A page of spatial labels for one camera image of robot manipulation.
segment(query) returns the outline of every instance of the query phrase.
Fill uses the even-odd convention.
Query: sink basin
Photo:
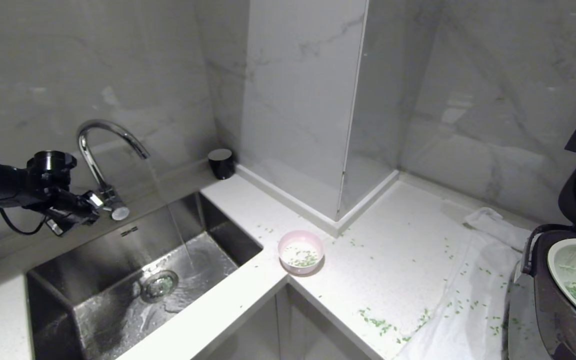
[[[44,262],[26,273],[35,359],[115,359],[261,249],[193,193]]]

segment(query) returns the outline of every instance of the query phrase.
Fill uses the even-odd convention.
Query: chrome faucet
[[[142,143],[140,143],[139,140],[137,140],[137,137],[135,137],[133,134],[128,132],[128,130],[124,129],[123,127],[117,125],[114,122],[107,120],[96,120],[96,119],[88,120],[82,123],[82,125],[79,126],[77,130],[77,143],[79,145],[79,151],[81,152],[82,157],[86,161],[88,168],[90,168],[90,172],[92,173],[94,180],[96,180],[96,183],[99,184],[99,192],[101,195],[101,199],[103,201],[103,204],[100,204],[99,207],[105,210],[109,210],[110,217],[112,217],[113,220],[122,221],[123,219],[126,219],[128,217],[128,215],[130,214],[130,210],[122,201],[122,199],[119,198],[119,194],[115,190],[115,187],[106,182],[103,174],[101,173],[99,165],[97,164],[95,158],[90,152],[88,133],[90,132],[90,130],[93,130],[95,128],[107,130],[108,132],[118,135],[119,137],[124,139],[124,141],[126,141],[126,143],[128,143],[128,145],[130,145],[130,147],[133,150],[135,150],[135,152],[137,153],[137,155],[139,155],[140,158],[144,160],[150,158],[151,155],[150,153],[148,153],[148,150],[144,148]]]

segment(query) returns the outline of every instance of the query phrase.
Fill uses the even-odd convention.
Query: water stream
[[[190,252],[188,251],[188,245],[187,245],[187,241],[186,241],[188,239],[184,239],[183,236],[181,235],[181,231],[179,230],[179,224],[177,223],[177,219],[175,218],[175,215],[170,210],[170,207],[168,205],[169,201],[166,198],[166,196],[164,195],[164,191],[162,189],[162,182],[160,181],[160,178],[157,176],[157,171],[155,170],[155,167],[153,166],[151,159],[146,159],[144,161],[146,161],[146,165],[148,166],[148,170],[150,171],[150,175],[152,176],[152,180],[155,183],[155,188],[157,189],[157,194],[159,195],[159,199],[166,206],[166,209],[168,210],[168,213],[170,214],[170,217],[172,218],[172,223],[174,224],[174,230],[176,231],[176,234],[178,235],[179,240],[181,240],[181,242],[183,243],[183,248],[185,249],[186,255],[188,255],[188,261],[190,262],[190,268],[194,269],[195,267],[193,266],[193,260],[192,260],[192,257],[190,256]]]

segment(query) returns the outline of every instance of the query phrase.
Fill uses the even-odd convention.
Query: marble wall
[[[366,0],[197,5],[220,141],[335,219]]]
[[[561,223],[575,128],[576,1],[445,0],[402,168]]]
[[[370,0],[338,219],[399,167],[440,0]]]
[[[115,121],[150,151],[159,175],[217,146],[191,0],[0,0],[0,162],[25,167],[41,150],[78,156],[88,119]],[[125,199],[153,184],[128,146],[92,132],[93,152]],[[80,161],[73,191],[96,187]],[[10,210],[23,230],[40,217]],[[11,234],[0,218],[0,239]]]

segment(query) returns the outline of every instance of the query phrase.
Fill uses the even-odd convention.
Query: cabinet door
[[[208,360],[279,360],[277,306],[272,297],[233,335],[213,351]]]
[[[293,287],[275,298],[281,360],[370,360]]]

